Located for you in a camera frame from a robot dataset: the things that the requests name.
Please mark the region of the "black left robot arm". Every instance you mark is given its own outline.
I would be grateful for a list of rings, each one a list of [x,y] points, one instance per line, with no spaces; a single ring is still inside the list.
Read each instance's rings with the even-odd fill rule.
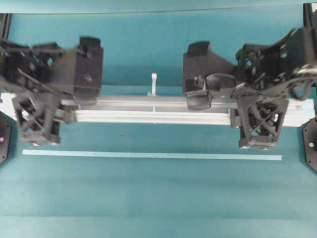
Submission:
[[[34,47],[0,40],[0,88],[14,94],[13,109],[22,140],[39,146],[59,145],[60,124],[71,120],[64,93],[48,85],[49,61],[66,51],[56,43]]]

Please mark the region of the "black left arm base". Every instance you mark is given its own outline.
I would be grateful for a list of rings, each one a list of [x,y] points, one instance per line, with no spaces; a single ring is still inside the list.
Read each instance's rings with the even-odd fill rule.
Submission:
[[[2,164],[8,157],[9,144],[11,138],[12,125],[5,117],[4,113],[0,113],[0,163]]]

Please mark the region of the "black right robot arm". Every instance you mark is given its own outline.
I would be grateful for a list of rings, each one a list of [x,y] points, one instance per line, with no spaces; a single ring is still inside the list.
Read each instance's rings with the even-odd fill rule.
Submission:
[[[317,29],[292,29],[272,45],[245,44],[237,54],[232,93],[240,118],[240,148],[275,146],[289,105],[306,100],[317,82]]]

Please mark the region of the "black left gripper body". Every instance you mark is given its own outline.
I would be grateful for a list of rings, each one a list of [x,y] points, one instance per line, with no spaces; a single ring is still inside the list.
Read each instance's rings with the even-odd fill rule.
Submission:
[[[59,145],[60,125],[76,121],[72,108],[62,105],[61,96],[51,92],[25,91],[12,103],[20,137],[34,146]]]

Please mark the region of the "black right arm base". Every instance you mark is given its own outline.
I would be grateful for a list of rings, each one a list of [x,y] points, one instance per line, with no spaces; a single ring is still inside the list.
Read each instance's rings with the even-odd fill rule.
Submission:
[[[303,145],[306,164],[317,172],[317,117],[303,127]]]

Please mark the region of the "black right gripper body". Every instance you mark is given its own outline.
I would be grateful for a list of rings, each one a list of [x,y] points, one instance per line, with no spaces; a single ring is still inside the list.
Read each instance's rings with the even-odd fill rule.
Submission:
[[[236,99],[240,148],[269,149],[277,145],[289,105],[285,98],[241,96]]]

